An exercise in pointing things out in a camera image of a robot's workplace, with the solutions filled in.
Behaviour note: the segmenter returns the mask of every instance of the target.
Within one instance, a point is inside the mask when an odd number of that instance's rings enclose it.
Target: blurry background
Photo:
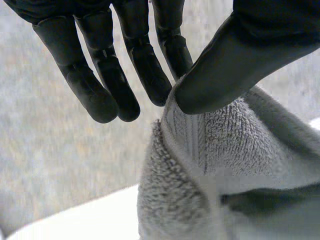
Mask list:
[[[150,41],[174,83],[149,8]],[[139,181],[151,123],[162,108],[142,88],[111,9],[116,53],[141,107],[131,123],[93,121],[32,26],[0,1],[0,228],[6,235]],[[231,12],[232,0],[186,0],[181,29],[194,62]],[[302,120],[320,117],[320,51],[260,85]]]

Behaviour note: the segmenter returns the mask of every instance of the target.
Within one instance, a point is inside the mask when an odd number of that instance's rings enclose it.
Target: towel fold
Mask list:
[[[234,239],[234,225],[248,216],[223,197],[316,195],[317,130],[258,87],[218,111],[186,115],[174,97],[179,84],[146,153],[137,202],[141,240]]]

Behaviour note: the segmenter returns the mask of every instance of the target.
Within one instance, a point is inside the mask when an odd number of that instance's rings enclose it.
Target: robotic hand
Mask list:
[[[114,118],[135,120],[140,106],[122,70],[113,45],[110,4],[119,17],[129,57],[156,106],[164,106],[172,86],[149,41],[148,0],[4,0],[33,30],[52,54],[68,85],[91,117],[99,123]],[[175,79],[193,64],[180,26],[184,0],[154,0],[158,42]],[[76,25],[99,77],[84,57]]]
[[[148,37],[148,0],[4,0],[47,46],[69,86],[100,123],[140,114],[113,47],[112,3],[123,38],[149,98],[163,106],[171,90]],[[181,36],[184,0],[152,0],[158,42],[186,114],[215,111],[261,79],[320,48],[320,0],[234,0],[233,13],[196,63]],[[74,19],[109,92],[89,69]]]

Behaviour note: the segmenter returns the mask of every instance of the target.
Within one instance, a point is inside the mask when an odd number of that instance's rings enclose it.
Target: floor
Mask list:
[[[149,6],[150,40],[173,83]],[[186,1],[182,33],[194,61],[231,11],[232,0]],[[0,227],[5,235],[139,180],[151,123],[162,109],[148,100],[125,50],[118,18],[113,18],[116,53],[141,115],[132,123],[116,119],[99,124],[73,96],[31,25],[0,1]],[[309,121],[320,116],[319,63],[318,50],[261,85]]]

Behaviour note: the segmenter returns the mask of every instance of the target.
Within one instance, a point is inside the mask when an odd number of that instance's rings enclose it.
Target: white surface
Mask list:
[[[36,221],[7,240],[138,240],[137,196],[138,185],[125,188]]]

